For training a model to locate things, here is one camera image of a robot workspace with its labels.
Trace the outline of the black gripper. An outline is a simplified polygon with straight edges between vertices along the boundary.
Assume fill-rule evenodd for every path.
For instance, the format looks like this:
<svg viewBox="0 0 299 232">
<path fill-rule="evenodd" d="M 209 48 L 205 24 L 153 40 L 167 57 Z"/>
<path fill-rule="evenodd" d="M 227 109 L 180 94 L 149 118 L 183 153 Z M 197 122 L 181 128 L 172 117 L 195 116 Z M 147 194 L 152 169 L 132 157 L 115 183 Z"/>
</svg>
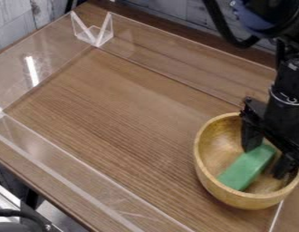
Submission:
<svg viewBox="0 0 299 232">
<path fill-rule="evenodd" d="M 244 99 L 240 110 L 242 147 L 246 152 L 256 149 L 263 139 L 280 149 L 274 166 L 275 179 L 299 170 L 299 97 L 276 88 L 270 89 L 268 102 L 252 97 Z"/>
</svg>

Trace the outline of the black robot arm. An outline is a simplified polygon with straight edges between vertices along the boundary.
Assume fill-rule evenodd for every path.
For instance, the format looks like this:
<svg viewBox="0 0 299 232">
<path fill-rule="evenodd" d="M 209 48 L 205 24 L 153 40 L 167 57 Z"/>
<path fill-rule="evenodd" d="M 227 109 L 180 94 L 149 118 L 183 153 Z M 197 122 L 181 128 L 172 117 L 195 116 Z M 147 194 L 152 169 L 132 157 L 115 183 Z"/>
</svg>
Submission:
<svg viewBox="0 0 299 232">
<path fill-rule="evenodd" d="M 235 0 L 235 12 L 254 35 L 278 41 L 268 101 L 246 98 L 240 116 L 243 148 L 270 140 L 282 152 L 272 175 L 283 179 L 299 170 L 299 0 Z"/>
</svg>

